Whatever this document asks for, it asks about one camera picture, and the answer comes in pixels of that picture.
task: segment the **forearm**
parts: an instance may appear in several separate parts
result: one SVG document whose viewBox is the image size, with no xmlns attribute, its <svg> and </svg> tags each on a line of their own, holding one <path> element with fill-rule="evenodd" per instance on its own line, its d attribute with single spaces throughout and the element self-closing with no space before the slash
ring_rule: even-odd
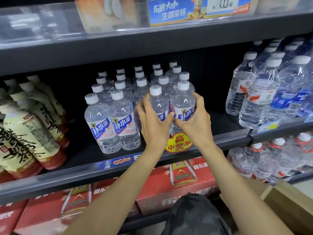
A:
<svg viewBox="0 0 313 235">
<path fill-rule="evenodd" d="M 216 145 L 200 151 L 211 168 L 225 203 L 243 235 L 292 234 L 248 186 Z"/>
<path fill-rule="evenodd" d="M 99 198 L 64 232 L 64 235 L 118 233 L 143 185 L 159 160 L 159 150 L 146 149 Z"/>
</svg>

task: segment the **person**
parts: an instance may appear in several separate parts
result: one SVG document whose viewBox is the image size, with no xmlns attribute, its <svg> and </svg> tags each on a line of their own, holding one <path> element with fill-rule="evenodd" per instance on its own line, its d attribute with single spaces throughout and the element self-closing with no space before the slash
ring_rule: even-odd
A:
<svg viewBox="0 0 313 235">
<path fill-rule="evenodd" d="M 197 100 L 197 109 L 189 121 L 173 119 L 173 112 L 168 114 L 164 121 L 160 121 L 150 104 L 150 94 L 147 93 L 136 106 L 142 124 L 141 133 L 147 144 L 146 149 L 99 198 L 85 208 L 63 235 L 113 235 L 119 232 L 128 212 L 164 151 L 172 120 L 184 130 L 207 161 L 223 194 L 224 202 L 242 235 L 293 234 L 254 193 L 227 161 L 222 150 L 214 143 L 210 115 L 204 108 L 203 97 L 197 93 L 194 93 L 194 96 Z M 210 234 L 210 232 L 189 234 Z"/>
</svg>

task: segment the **hand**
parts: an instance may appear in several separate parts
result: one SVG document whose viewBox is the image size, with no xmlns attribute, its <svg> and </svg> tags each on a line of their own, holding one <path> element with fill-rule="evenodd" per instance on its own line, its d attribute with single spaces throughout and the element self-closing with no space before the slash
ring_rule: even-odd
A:
<svg viewBox="0 0 313 235">
<path fill-rule="evenodd" d="M 141 121 L 141 134 L 146 141 L 147 148 L 156 150 L 161 156 L 168 141 L 168 131 L 174 112 L 168 114 L 165 120 L 161 121 L 152 108 L 149 93 L 139 101 L 136 110 Z"/>
<path fill-rule="evenodd" d="M 204 108 L 203 97 L 193 93 L 197 100 L 197 109 L 188 121 L 174 119 L 173 122 L 184 130 L 188 138 L 197 148 L 215 145 L 211 131 L 210 115 Z"/>
</svg>

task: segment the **person's left hand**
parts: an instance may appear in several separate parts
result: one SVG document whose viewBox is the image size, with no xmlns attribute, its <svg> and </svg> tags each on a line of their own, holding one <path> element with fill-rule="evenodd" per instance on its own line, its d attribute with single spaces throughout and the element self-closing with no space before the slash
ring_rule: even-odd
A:
<svg viewBox="0 0 313 235">
<path fill-rule="evenodd" d="M 168 131 L 174 112 L 169 113 L 165 120 L 161 121 L 152 108 L 149 93 L 139 101 L 136 110 L 141 121 L 141 134 L 146 141 L 147 148 L 156 150 L 161 156 L 168 142 Z"/>
</svg>

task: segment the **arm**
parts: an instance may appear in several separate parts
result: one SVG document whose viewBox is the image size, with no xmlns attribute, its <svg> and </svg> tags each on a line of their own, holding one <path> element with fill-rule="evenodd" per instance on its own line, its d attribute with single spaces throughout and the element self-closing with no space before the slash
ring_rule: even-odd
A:
<svg viewBox="0 0 313 235">
<path fill-rule="evenodd" d="M 141 156 L 65 230 L 63 235 L 117 234 L 168 141 L 173 119 L 162 122 L 150 104 L 150 94 L 136 106 L 147 144 Z"/>
<path fill-rule="evenodd" d="M 210 115 L 203 97 L 194 93 L 197 109 L 189 121 L 174 119 L 207 161 L 233 218 L 243 235 L 293 234 L 231 166 L 213 141 Z"/>
</svg>

